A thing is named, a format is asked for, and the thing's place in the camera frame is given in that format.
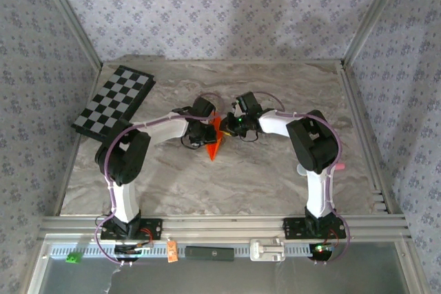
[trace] gray wall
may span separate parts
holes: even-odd
[[[0,293],[16,293],[54,212],[94,78],[52,0],[0,0]]]
[[[372,0],[69,0],[102,61],[341,59]]]
[[[441,0],[391,0],[353,71],[381,166],[441,293]]]

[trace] chessboard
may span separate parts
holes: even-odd
[[[80,134],[103,142],[118,119],[132,118],[155,84],[153,78],[151,74],[120,65],[72,127]]]

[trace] orange object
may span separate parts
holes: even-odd
[[[167,259],[169,263],[178,261],[178,249],[176,241],[167,241]]]
[[[221,125],[221,118],[216,117],[214,120],[212,120],[212,124],[216,129],[216,143],[206,145],[205,147],[207,148],[210,160],[214,161],[223,137],[223,132],[219,129],[219,126]]]

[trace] gray marble tabletop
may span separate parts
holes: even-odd
[[[341,213],[372,213],[367,169],[338,75],[329,68],[302,63],[232,64],[129,61],[122,63],[155,75],[156,85],[132,121],[157,118],[191,105],[203,92],[220,94],[227,105],[248,91],[275,94],[287,111],[319,109],[342,138],[346,169],[334,176],[334,202]],[[118,67],[105,65],[98,86]],[[263,107],[276,104],[258,96]],[[94,163],[99,142],[83,137],[61,213],[100,214],[110,209],[103,176]],[[144,215],[303,214],[307,181],[296,171],[291,143],[261,135],[254,143],[227,137],[216,159],[204,147],[192,151],[179,139],[149,149],[135,180]]]

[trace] orange cone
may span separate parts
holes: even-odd
[[[221,125],[221,118],[216,117],[214,120],[212,120],[212,124],[216,129],[216,143],[206,145],[205,147],[207,148],[210,160],[214,161],[223,137],[223,132],[219,129],[219,126]]]

